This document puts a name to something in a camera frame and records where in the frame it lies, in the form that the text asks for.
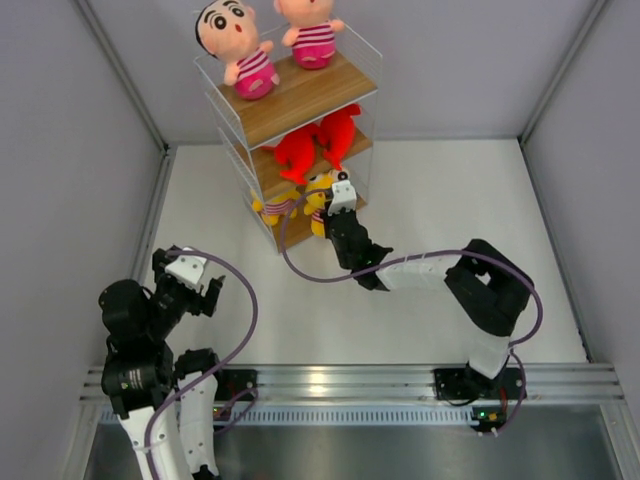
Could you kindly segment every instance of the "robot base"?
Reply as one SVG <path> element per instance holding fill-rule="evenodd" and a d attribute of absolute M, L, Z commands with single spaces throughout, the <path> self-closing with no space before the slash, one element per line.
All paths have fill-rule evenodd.
<path fill-rule="evenodd" d="M 519 368 L 505 368 L 493 380 L 477 373 L 474 375 L 469 367 L 438 368 L 434 371 L 434 376 L 438 400 L 501 400 L 502 389 L 507 400 L 517 400 L 520 397 L 522 375 Z"/>

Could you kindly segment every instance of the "red lobster plush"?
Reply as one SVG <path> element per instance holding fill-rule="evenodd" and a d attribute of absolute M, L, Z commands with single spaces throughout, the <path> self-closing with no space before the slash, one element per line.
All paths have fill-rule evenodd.
<path fill-rule="evenodd" d="M 323 147 L 327 144 L 327 138 L 322 129 L 315 123 L 310 123 L 286 134 L 277 146 L 265 146 L 262 149 L 274 152 L 276 162 L 280 165 L 289 164 L 289 170 L 280 172 L 282 178 L 298 185 L 306 185 L 307 180 L 304 175 L 311 169 L 316 159 L 314 138 Z"/>
<path fill-rule="evenodd" d="M 320 128 L 325 133 L 329 143 L 328 148 L 322 152 L 333 168 L 341 170 L 340 163 L 344 159 L 356 137 L 356 124 L 352 116 L 360 115 L 362 110 L 356 103 L 347 105 L 337 112 L 333 112 L 322 119 Z"/>

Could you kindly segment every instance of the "white floor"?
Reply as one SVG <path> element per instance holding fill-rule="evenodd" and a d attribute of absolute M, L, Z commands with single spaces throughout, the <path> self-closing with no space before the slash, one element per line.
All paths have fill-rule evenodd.
<path fill-rule="evenodd" d="M 374 241 L 396 249 L 389 258 L 462 248 L 474 237 L 491 242 L 532 277 L 544 302 L 541 331 L 518 349 L 523 360 L 586 361 L 515 140 L 379 142 L 369 200 L 360 222 Z M 221 147 L 178 149 L 155 247 L 174 243 L 227 259 L 254 285 L 258 328 L 234 363 L 466 361 L 471 324 L 448 293 L 374 293 L 355 281 L 322 286 L 293 274 L 242 203 Z M 341 273 L 328 241 L 308 240 L 291 256 L 310 274 Z M 169 343 L 176 355 L 212 346 L 224 356 L 245 334 L 249 316 L 248 296 L 228 276 L 214 318 L 185 318 Z M 515 336 L 534 317 L 530 302 Z"/>

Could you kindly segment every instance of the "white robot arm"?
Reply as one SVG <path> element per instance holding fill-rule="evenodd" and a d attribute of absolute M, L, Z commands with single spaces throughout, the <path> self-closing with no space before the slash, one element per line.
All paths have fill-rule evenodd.
<path fill-rule="evenodd" d="M 511 334 L 530 297 L 530 288 L 522 279 L 532 288 L 531 279 L 484 240 L 472 240 L 463 251 L 466 255 L 450 268 L 445 268 L 442 259 L 413 256 L 412 261 L 400 259 L 378 269 L 393 249 L 373 243 L 358 223 L 357 195 L 348 173 L 338 172 L 337 180 L 327 195 L 323 219 L 340 266 L 356 274 L 355 280 L 369 290 L 414 287 L 451 291 L 475 328 L 467 365 L 475 378 L 469 381 L 478 389 L 482 387 L 478 383 L 490 389 L 505 369 Z M 504 266 L 516 271 L 518 278 Z"/>

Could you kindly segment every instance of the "shelf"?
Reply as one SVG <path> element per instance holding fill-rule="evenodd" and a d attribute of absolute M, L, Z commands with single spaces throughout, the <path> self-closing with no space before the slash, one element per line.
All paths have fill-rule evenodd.
<path fill-rule="evenodd" d="M 362 197 L 358 197 L 358 203 L 356 204 L 356 210 L 360 210 L 367 203 Z M 281 240 L 280 240 L 280 228 L 282 227 L 282 219 L 275 227 L 272 227 L 273 236 L 276 239 L 278 245 L 278 252 L 282 252 Z M 287 232 L 285 236 L 285 242 L 287 248 L 291 248 L 294 245 L 311 237 L 311 215 L 305 215 L 302 212 L 302 206 L 298 209 L 298 216 L 293 220 L 289 220 L 287 225 Z"/>
<path fill-rule="evenodd" d="M 293 57 L 277 61 L 275 67 L 280 85 L 260 100 L 243 100 L 233 87 L 218 86 L 240 117 L 249 148 L 309 123 L 377 88 L 339 52 L 331 64 L 321 70 L 304 70 Z"/>
<path fill-rule="evenodd" d="M 373 142 L 369 138 L 367 138 L 360 130 L 356 130 L 356 137 L 353 141 L 353 145 L 345 155 L 343 162 L 358 153 L 364 152 L 372 145 Z M 322 150 L 323 147 L 316 144 L 316 160 L 311 167 L 311 170 L 309 170 L 305 175 L 307 180 L 314 175 L 325 173 L 332 168 L 331 164 L 322 157 Z M 244 163 L 249 167 L 249 169 L 251 169 L 251 164 L 244 147 L 237 145 L 236 151 Z M 273 152 L 268 152 L 258 148 L 252 151 L 251 158 L 256 169 L 258 183 L 262 189 L 262 196 L 265 200 L 271 200 L 272 198 L 288 192 L 298 186 L 294 182 L 285 180 L 280 176 L 280 171 L 287 167 L 283 167 L 275 161 Z"/>

